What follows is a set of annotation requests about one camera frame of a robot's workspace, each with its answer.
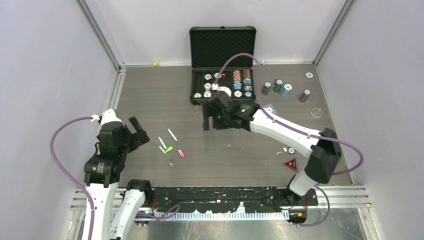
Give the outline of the white chip far corner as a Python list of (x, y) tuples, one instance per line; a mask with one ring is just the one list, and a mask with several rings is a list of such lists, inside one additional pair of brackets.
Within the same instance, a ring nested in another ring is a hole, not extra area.
[(305, 76), (306, 76), (307, 78), (311, 79), (314, 75), (313, 75), (311, 72), (307, 72), (307, 73), (305, 74)]

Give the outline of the purple chip stack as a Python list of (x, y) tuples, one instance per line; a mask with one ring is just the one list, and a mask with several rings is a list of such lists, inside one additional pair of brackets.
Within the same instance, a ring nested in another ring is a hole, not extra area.
[(311, 94), (311, 91), (309, 90), (309, 89), (305, 89), (302, 93), (301, 93), (301, 95), (300, 95), (300, 97), (299, 97), (299, 102), (301, 102), (301, 103), (306, 103), (307, 102), (307, 100), (308, 100), (308, 98), (309, 98), (309, 96), (310, 96), (310, 94)]

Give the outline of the white pen blue tip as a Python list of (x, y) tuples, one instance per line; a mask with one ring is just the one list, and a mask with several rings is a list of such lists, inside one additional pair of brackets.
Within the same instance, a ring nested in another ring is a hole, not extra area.
[(163, 141), (163, 139), (160, 136), (158, 136), (158, 140), (159, 140), (161, 146), (163, 147), (163, 149), (167, 150), (168, 147), (166, 146), (165, 142)]

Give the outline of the blue playing card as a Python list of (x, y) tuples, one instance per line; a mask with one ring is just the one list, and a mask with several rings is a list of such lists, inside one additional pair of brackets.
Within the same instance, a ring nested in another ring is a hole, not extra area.
[(263, 108), (271, 114), (275, 115), (277, 113), (277, 110), (275, 109), (275, 107), (272, 104), (267, 104)]

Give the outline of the clear dealer button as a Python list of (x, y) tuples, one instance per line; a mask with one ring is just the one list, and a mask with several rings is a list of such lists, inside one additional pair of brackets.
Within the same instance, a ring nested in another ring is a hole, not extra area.
[(310, 114), (311, 114), (314, 118), (319, 119), (319, 118), (321, 118), (321, 117), (324, 115), (324, 112), (323, 112), (323, 110), (322, 110), (321, 108), (319, 108), (319, 107), (313, 107), (313, 108), (310, 110)]

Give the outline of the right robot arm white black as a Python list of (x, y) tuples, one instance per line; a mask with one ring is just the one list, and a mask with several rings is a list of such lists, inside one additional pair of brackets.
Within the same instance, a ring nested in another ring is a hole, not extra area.
[(289, 181), (283, 200), (288, 205), (299, 205), (307, 192), (317, 184), (327, 184), (338, 165), (342, 150), (336, 133), (300, 126), (260, 108), (253, 101), (236, 100), (225, 91), (216, 91), (202, 105), (203, 129), (209, 130), (209, 120), (216, 130), (244, 129), (262, 134), (292, 147), (307, 158), (304, 169)]

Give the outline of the white pen green end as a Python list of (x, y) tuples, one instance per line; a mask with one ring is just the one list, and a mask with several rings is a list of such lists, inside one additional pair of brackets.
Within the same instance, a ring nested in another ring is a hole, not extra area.
[(171, 137), (173, 138), (174, 141), (178, 141), (177, 137), (174, 135), (174, 133), (172, 132), (172, 130), (170, 128), (167, 128), (167, 131), (169, 132), (169, 134), (171, 135)]

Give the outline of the dark green chip stack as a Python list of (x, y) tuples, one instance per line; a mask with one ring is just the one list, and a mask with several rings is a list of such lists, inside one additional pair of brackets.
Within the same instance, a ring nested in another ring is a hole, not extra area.
[(265, 82), (262, 86), (261, 93), (265, 96), (268, 95), (270, 93), (272, 87), (273, 87), (273, 85), (270, 82)]

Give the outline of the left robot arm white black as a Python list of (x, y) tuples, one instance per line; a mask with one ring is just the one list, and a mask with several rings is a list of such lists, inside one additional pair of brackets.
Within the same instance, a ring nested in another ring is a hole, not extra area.
[(84, 166), (86, 191), (90, 194), (84, 219), (82, 239), (125, 240), (140, 207), (148, 207), (154, 199), (149, 180), (132, 179), (116, 215), (112, 215), (120, 175), (129, 153), (149, 142), (146, 131), (135, 116), (129, 118), (135, 133), (117, 117), (101, 118), (98, 138), (99, 153)]

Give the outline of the teal chip stack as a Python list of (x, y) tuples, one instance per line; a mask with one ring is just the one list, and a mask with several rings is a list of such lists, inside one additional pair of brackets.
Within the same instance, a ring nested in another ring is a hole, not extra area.
[(273, 83), (273, 91), (275, 93), (280, 93), (282, 91), (284, 82), (281, 79), (276, 79)]

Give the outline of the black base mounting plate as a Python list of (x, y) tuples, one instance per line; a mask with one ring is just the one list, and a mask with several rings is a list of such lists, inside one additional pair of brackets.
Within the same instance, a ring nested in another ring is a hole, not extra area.
[(143, 207), (164, 213), (180, 205), (180, 213), (234, 213), (244, 207), (246, 213), (277, 213), (295, 207), (305, 209), (318, 205), (314, 189), (304, 197), (291, 197), (284, 187), (156, 187), (148, 193)]

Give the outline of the red triangle sign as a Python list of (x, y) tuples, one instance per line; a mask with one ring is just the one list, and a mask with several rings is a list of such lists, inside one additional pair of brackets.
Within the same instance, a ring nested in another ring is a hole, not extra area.
[(290, 168), (291, 170), (297, 172), (298, 171), (298, 163), (297, 163), (297, 159), (293, 158), (287, 162), (284, 163), (284, 165), (288, 168)]

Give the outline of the light blue chip stack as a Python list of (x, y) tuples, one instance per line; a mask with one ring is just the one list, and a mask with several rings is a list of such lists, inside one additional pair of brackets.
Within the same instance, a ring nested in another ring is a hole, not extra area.
[(291, 94), (292, 89), (293, 89), (293, 86), (291, 84), (288, 84), (288, 83), (285, 84), (282, 87), (281, 96), (283, 98), (288, 98), (290, 96), (290, 94)]

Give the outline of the black poker chip case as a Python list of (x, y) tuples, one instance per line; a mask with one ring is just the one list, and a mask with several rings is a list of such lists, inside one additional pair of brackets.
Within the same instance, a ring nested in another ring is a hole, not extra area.
[(201, 105), (214, 93), (213, 84), (237, 92), (237, 100), (254, 100), (253, 60), (257, 30), (253, 26), (195, 26), (189, 30), (191, 57), (190, 103)]

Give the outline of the blue white fifty chip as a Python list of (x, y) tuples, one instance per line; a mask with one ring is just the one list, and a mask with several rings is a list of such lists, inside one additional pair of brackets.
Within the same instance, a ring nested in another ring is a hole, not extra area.
[(296, 153), (296, 150), (294, 148), (292, 148), (292, 147), (289, 147), (287, 149), (287, 152), (288, 152), (289, 155), (294, 155)]

